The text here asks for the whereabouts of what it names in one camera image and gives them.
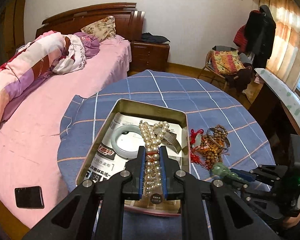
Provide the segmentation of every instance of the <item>hand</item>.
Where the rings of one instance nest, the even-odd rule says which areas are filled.
[[[282,226],[284,228],[292,228],[300,222],[300,214],[296,218],[286,217],[283,220]]]

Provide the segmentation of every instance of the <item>floral pillow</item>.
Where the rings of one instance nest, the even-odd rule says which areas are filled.
[[[219,74],[235,74],[244,68],[238,51],[211,51],[211,61],[214,70]]]
[[[113,39],[115,38],[115,18],[113,16],[108,16],[83,27],[81,31],[97,37],[99,42],[104,41],[105,39]]]

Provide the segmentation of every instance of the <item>blue checkered tablecloth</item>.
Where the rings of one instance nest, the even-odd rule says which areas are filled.
[[[275,164],[262,129],[237,100],[203,80],[146,70],[113,83],[89,98],[75,96],[71,101],[61,120],[57,159],[69,191],[75,188],[84,158],[104,120],[120,98],[181,110],[187,114],[189,132],[191,129],[206,131],[208,127],[223,125],[229,132],[231,142],[230,155],[224,155],[223,158],[228,167],[249,171],[259,164]],[[197,164],[191,164],[191,174],[198,179],[212,180],[210,173]],[[258,182],[255,187],[267,190],[265,185]],[[130,223],[136,223],[141,218],[139,216],[144,215],[132,216],[125,212],[125,226],[129,228]],[[165,227],[179,219],[161,218],[160,227],[166,232]],[[173,230],[167,239],[179,229]]]

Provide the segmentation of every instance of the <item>black phone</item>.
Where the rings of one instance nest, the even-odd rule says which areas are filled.
[[[18,187],[14,189],[15,203],[18,208],[44,208],[40,186]]]

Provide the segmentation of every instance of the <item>wicker chair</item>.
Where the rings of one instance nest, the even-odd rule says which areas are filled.
[[[211,59],[211,54],[212,54],[212,51],[210,50],[209,52],[208,52],[208,54],[207,54],[207,56],[206,56],[206,64],[205,64],[205,66],[203,67],[203,69],[200,71],[200,73],[199,73],[199,75],[198,75],[198,79],[201,77],[201,76],[203,76],[203,71],[207,68],[208,70],[210,70],[213,74],[214,74],[214,76],[212,77],[212,79],[211,79],[211,81],[210,81],[210,84],[212,84],[212,82],[215,80],[215,77],[216,76],[219,76],[219,77],[221,77],[222,79],[224,79],[224,81],[225,81],[225,83],[224,83],[224,85],[223,85],[223,91],[225,91],[226,90],[226,87],[227,87],[227,85],[228,85],[228,82],[226,81],[226,78],[223,76],[223,75],[220,75],[220,74],[218,74],[215,70],[214,70],[214,68],[213,68],[213,66],[212,66],[212,64],[210,63],[209,64],[209,62],[210,62],[210,59]]]

